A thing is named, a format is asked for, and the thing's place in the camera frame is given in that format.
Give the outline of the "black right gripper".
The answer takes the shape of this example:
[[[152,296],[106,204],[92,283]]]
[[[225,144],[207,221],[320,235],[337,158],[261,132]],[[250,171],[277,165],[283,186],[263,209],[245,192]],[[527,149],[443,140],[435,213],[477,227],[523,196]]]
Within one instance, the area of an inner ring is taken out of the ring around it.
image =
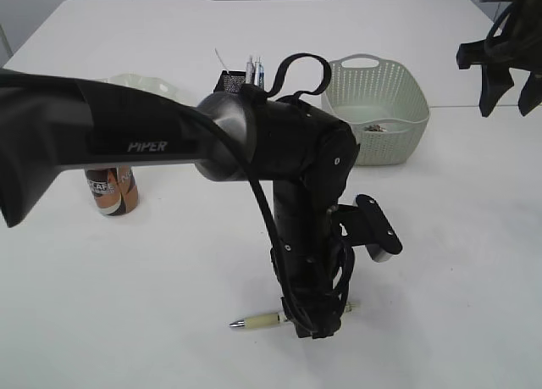
[[[482,65],[478,106],[483,117],[514,86],[508,68],[531,72],[517,103],[520,114],[528,115],[542,100],[541,0],[509,0],[484,39],[459,46],[456,63],[459,69]]]

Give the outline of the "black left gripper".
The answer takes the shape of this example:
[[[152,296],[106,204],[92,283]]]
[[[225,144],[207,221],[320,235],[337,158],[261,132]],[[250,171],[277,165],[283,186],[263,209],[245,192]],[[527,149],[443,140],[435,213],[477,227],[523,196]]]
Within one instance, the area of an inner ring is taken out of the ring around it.
[[[273,182],[280,246],[271,253],[284,311],[298,337],[332,336],[341,326],[355,257],[331,217],[359,146],[346,122],[293,95],[273,101],[243,86],[241,100],[257,128],[251,166]]]

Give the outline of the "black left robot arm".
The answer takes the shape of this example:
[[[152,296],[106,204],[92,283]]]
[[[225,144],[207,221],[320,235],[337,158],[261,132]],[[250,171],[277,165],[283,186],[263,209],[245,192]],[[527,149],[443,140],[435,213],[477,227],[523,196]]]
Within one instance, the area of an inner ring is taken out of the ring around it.
[[[19,225],[59,174],[194,164],[252,188],[285,312],[300,338],[341,325],[354,253],[332,228],[359,147],[347,123],[298,94],[255,86],[189,107],[100,81],[1,73],[1,213]]]

